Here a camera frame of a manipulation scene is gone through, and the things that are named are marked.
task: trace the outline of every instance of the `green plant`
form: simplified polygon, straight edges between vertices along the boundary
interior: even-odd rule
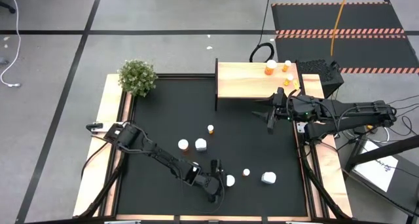
[[[118,72],[119,85],[132,96],[145,97],[151,89],[156,88],[154,81],[157,79],[157,74],[152,64],[141,60],[125,60]]]

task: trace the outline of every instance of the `warning stripe tape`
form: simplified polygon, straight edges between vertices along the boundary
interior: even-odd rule
[[[419,67],[344,67],[341,73],[419,73]]]
[[[331,39],[333,35],[277,35],[277,39],[284,38],[324,38]],[[335,35],[335,39],[405,39],[405,35]]]
[[[403,28],[359,28],[359,29],[336,29],[335,34],[402,34]],[[287,29],[276,31],[278,35],[332,35],[333,29]]]
[[[321,2],[321,3],[273,3],[271,4],[273,7],[276,5],[341,5],[341,2]],[[381,2],[347,2],[345,5],[381,5],[381,4],[389,4],[389,2],[381,1]]]

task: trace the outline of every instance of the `wooden table frame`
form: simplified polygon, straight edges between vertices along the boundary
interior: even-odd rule
[[[204,75],[160,75],[160,78],[214,78],[214,74]],[[318,75],[301,75],[299,79],[303,81],[303,86],[307,95],[322,98],[323,90],[321,88],[320,79]],[[98,122],[116,122],[116,121],[127,121],[133,117],[130,115],[134,99],[131,95],[123,93],[120,86],[118,85],[118,75],[109,74],[106,79],[101,104],[98,112]],[[335,141],[332,135],[327,136],[324,140],[325,143],[335,147]],[[100,146],[102,141],[92,138],[88,157],[94,153]],[[340,170],[339,157],[336,151],[330,148],[318,145],[315,148],[312,155],[316,157],[308,157],[308,161],[311,167],[315,169],[316,161],[318,160],[319,172],[321,172],[321,180],[323,186],[327,192],[331,195],[333,200],[340,206],[342,211],[352,216],[348,195],[346,193],[346,187],[344,184],[344,178]],[[79,189],[79,195],[77,197],[75,209],[73,215],[79,215],[87,209],[90,203],[95,199],[100,189],[103,187],[106,177],[110,176],[111,171],[116,167],[119,162],[120,151],[115,148],[111,148],[110,145],[106,146],[100,153],[92,159],[90,164],[86,167],[84,175],[81,181]],[[304,190],[307,197],[306,208],[308,212],[307,217],[267,217],[267,221],[310,221],[313,217],[323,217],[327,211],[322,208],[321,199],[311,181],[304,176]],[[95,215],[116,215],[117,210],[117,198],[118,190],[120,185],[120,179],[114,182],[111,190],[109,191],[103,205],[95,213]],[[310,211],[310,200],[314,211]],[[328,210],[330,217],[334,217],[330,210]],[[219,220],[219,221],[263,221],[262,217],[258,216],[207,216],[207,215],[116,215],[119,220],[142,220],[142,221],[208,221],[208,220]]]

